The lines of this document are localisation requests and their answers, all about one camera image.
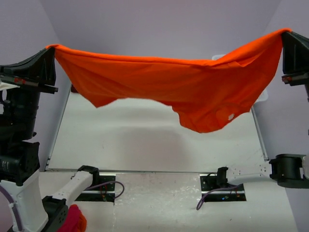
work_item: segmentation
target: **white table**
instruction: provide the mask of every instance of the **white table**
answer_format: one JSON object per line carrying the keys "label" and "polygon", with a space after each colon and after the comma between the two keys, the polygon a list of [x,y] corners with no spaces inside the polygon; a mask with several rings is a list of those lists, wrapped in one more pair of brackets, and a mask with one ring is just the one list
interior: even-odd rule
{"label": "white table", "polygon": [[252,112],[222,130],[199,134],[182,127],[170,107],[151,100],[117,100],[96,109],[71,93],[48,168],[215,172],[255,165],[264,151]]}
{"label": "white table", "polygon": [[60,172],[42,173],[40,186],[42,196],[55,192],[72,176],[67,171],[83,164],[116,171],[126,191],[115,205],[77,203],[87,232],[295,232],[285,189],[276,183],[248,183],[246,202],[206,203],[195,210],[199,172],[252,166],[264,158],[252,112],[222,130],[199,134],[181,127],[171,108],[154,101],[125,99],[96,109],[71,93],[48,165]]}
{"label": "white table", "polygon": [[[71,176],[41,173],[42,197]],[[273,182],[245,184],[246,202],[204,203],[197,211],[198,174],[127,173],[116,180],[126,190],[115,205],[76,202],[88,221],[86,232],[297,232],[285,189]]]}

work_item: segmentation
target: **orange cloth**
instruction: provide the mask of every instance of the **orange cloth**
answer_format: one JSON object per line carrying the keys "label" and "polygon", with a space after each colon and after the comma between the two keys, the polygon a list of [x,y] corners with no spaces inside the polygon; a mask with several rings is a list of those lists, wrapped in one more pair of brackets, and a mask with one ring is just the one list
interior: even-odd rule
{"label": "orange cloth", "polygon": [[282,50],[281,29],[218,60],[96,54],[54,44],[74,87],[96,107],[123,98],[172,106],[180,124],[197,132],[223,128],[248,112],[272,80]]}

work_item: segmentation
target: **lavender wall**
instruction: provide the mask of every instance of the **lavender wall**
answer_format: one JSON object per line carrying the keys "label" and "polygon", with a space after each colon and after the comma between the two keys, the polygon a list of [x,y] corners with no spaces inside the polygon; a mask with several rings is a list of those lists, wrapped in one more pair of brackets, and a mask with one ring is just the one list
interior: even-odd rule
{"label": "lavender wall", "polygon": [[[282,0],[265,33],[283,27],[309,38],[308,0]],[[280,153],[309,154],[309,103],[303,86],[291,87],[281,81],[282,63],[267,87],[269,99],[255,106],[268,156]],[[309,190],[287,189],[300,232],[308,231]]]}
{"label": "lavender wall", "polygon": [[258,38],[280,0],[41,0],[62,44],[132,56],[211,58]]}
{"label": "lavender wall", "polygon": [[[38,0],[2,0],[0,1],[0,64],[20,62],[43,49],[48,44],[58,43],[53,27]],[[60,117],[59,107],[63,105],[65,87],[69,80],[60,68],[57,69],[57,84],[60,92],[56,95],[42,94],[37,114],[33,139],[39,141],[40,161],[46,163],[52,148],[50,134],[56,132],[53,121]],[[0,194],[0,232],[7,231],[12,218],[7,202]]]}

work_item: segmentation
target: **wire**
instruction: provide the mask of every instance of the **wire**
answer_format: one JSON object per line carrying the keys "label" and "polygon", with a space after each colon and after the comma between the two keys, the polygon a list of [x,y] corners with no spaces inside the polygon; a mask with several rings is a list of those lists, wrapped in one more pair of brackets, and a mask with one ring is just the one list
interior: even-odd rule
{"label": "wire", "polygon": [[104,185],[109,185],[109,184],[119,184],[119,185],[122,186],[122,191],[121,191],[121,193],[120,193],[118,196],[115,196],[114,199],[120,197],[120,196],[124,193],[124,191],[125,191],[125,186],[124,186],[124,184],[121,183],[121,182],[119,182],[119,181],[115,181],[115,180],[113,180],[113,181],[108,181],[108,182],[105,182],[105,183],[102,183],[102,184],[99,184],[99,185],[91,186],[91,187],[89,187],[89,188],[86,188],[86,190],[92,190],[92,189],[95,189],[95,188],[98,188],[98,187],[101,187],[101,186],[104,186]]}
{"label": "wire", "polygon": [[106,194],[107,194],[107,187],[106,187],[106,185],[104,185],[104,188],[105,188],[105,196],[106,196]]}
{"label": "wire", "polygon": [[200,210],[204,201],[205,201],[205,198],[211,194],[212,192],[216,192],[216,191],[228,191],[228,190],[233,190],[233,189],[236,189],[238,188],[239,186],[241,185],[236,185],[236,186],[232,186],[232,187],[228,187],[228,188],[216,188],[216,189],[213,189],[213,190],[210,190],[208,191],[205,195],[202,196],[201,200],[199,200],[199,202],[197,203],[197,210]]}
{"label": "wire", "polygon": [[205,178],[209,177],[211,174],[216,174],[216,173],[208,173],[208,175]]}
{"label": "wire", "polygon": [[102,198],[104,198],[105,196],[104,196],[104,194],[102,192],[102,186],[100,187],[100,193],[101,193]]}
{"label": "wire", "polygon": [[13,197],[11,197],[11,195],[8,193],[8,191],[5,190],[5,188],[2,187],[1,185],[0,185],[0,192],[4,195],[4,197],[8,200],[8,202],[13,205],[12,211],[13,211],[13,214],[14,214],[14,217],[15,217],[15,220],[16,220],[18,231],[23,231],[23,225],[22,225],[22,222],[21,222],[21,218],[20,218],[20,215],[19,215],[19,212],[18,212],[18,209],[16,207],[16,204],[15,204]]}

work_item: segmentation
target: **red cloth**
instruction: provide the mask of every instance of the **red cloth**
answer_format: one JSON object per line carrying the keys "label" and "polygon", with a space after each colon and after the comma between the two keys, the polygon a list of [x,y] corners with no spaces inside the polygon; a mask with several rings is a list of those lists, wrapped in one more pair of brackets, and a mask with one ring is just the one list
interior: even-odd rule
{"label": "red cloth", "polygon": [[69,208],[68,216],[58,232],[85,232],[87,220],[77,205],[73,204]]}

